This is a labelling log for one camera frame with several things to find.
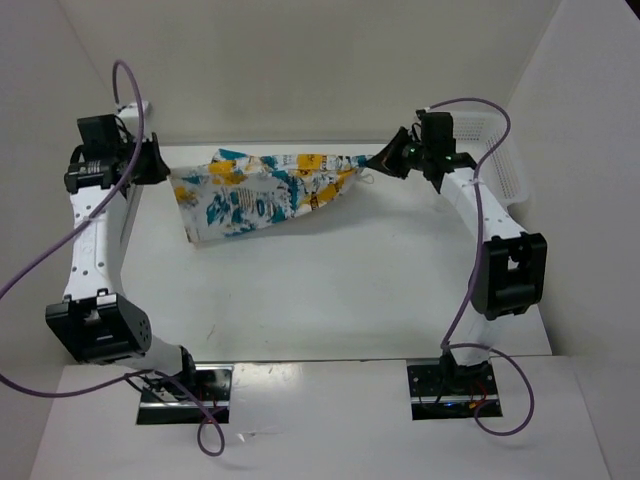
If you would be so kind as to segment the patterned white teal yellow shorts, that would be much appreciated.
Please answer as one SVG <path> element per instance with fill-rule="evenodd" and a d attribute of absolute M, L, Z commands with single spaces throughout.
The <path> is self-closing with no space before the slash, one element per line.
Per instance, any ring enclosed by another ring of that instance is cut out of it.
<path fill-rule="evenodd" d="M 179 167 L 169 181 L 193 244 L 265 229 L 344 195 L 369 155 L 250 155 L 218 149 L 206 165 Z"/>

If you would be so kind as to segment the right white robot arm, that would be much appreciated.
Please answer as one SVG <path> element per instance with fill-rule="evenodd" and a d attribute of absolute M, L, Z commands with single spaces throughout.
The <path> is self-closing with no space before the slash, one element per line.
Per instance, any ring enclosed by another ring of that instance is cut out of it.
<path fill-rule="evenodd" d="M 463 304 L 442 341 L 438 378 L 460 393 L 479 380 L 501 330 L 542 297 L 547 242 L 529 233 L 494 196 L 479 161 L 457 146 L 448 112 L 420 111 L 418 126 L 402 127 L 367 162 L 368 168 L 405 179 L 416 170 L 458 213 L 476 242 Z"/>

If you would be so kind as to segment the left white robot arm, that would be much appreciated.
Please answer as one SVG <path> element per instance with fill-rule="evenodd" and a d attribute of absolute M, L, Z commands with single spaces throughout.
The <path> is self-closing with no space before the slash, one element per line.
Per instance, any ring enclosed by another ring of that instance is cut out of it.
<path fill-rule="evenodd" d="M 120 109 L 78 120 L 82 142 L 64 184 L 81 231 L 72 241 L 63 298 L 47 306 L 45 320 L 76 362 L 166 374 L 165 389 L 185 400 L 200 385 L 192 356 L 153 334 L 148 315 L 126 297 L 121 276 L 142 189 L 169 175 L 148 116 Z"/>

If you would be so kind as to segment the white plastic basket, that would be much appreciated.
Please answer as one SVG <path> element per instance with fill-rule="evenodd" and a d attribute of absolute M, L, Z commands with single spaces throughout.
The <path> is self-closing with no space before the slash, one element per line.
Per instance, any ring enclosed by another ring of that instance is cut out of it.
<path fill-rule="evenodd" d="M 453 111 L 451 115 L 457 150 L 469 153 L 476 162 L 498 143 L 506 129 L 504 118 L 496 113 Z M 480 177 L 504 207 L 529 199 L 526 173 L 511 136 L 483 163 Z"/>

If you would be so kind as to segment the aluminium table edge rail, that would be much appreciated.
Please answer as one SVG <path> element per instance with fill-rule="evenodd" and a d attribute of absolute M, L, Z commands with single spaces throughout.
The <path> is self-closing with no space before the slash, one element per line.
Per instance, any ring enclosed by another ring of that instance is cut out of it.
<path fill-rule="evenodd" d="M 122 190 L 126 199 L 126 209 L 120 235 L 121 257 L 125 256 L 128 247 L 142 189 L 144 186 L 152 184 L 155 170 L 153 142 L 150 139 L 145 139 L 135 169 L 128 180 L 128 184 Z"/>

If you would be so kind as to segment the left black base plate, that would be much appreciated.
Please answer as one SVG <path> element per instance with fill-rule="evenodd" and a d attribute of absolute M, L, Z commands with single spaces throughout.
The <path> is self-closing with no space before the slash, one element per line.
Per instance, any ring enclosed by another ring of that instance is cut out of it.
<path fill-rule="evenodd" d="M 220 424 L 229 421 L 232 375 L 232 365 L 195 364 L 192 394 Z M 205 418 L 201 409 L 167 380 L 143 380 L 137 389 L 137 425 L 197 425 Z"/>

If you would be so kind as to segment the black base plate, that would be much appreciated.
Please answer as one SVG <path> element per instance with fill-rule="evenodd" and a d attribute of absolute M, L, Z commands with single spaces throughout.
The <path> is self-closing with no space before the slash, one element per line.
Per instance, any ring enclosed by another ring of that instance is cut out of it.
<path fill-rule="evenodd" d="M 192 394 L 220 424 L 229 421 L 232 375 L 232 365 L 195 364 Z M 137 389 L 137 425 L 197 425 L 205 418 L 201 409 L 167 380 L 143 380 Z"/>
<path fill-rule="evenodd" d="M 411 413 L 414 421 L 472 419 L 478 407 L 480 418 L 502 417 L 492 366 L 478 372 L 444 380 L 437 359 L 408 361 L 406 365 Z"/>

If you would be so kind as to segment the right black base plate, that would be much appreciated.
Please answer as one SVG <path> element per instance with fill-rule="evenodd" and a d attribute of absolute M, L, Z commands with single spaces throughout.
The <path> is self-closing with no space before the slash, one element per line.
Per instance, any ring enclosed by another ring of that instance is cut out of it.
<path fill-rule="evenodd" d="M 480 418 L 502 417 L 492 366 L 478 372 L 444 380 L 437 359 L 408 361 L 406 365 L 411 413 L 414 421 L 472 419 L 478 407 Z"/>

